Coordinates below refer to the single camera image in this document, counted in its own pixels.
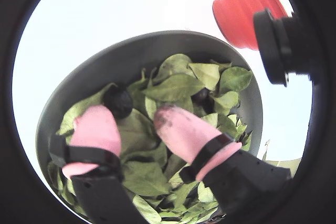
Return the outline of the gripper finger with pink sleeve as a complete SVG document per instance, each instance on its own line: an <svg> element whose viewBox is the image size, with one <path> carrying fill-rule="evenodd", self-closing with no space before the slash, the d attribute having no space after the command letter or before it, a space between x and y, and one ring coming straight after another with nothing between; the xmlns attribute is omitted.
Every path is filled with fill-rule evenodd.
<svg viewBox="0 0 336 224"><path fill-rule="evenodd" d="M263 207L292 179L290 169L258 159L240 142L185 109L160 107L154 126L168 149L187 162L179 172L182 181L202 182L210 188L229 217Z"/></svg>
<svg viewBox="0 0 336 224"><path fill-rule="evenodd" d="M52 161L72 181L79 205L92 223L146 223L122 186L121 138L112 113L89 107L76 119L70 144L49 141Z"/></svg>

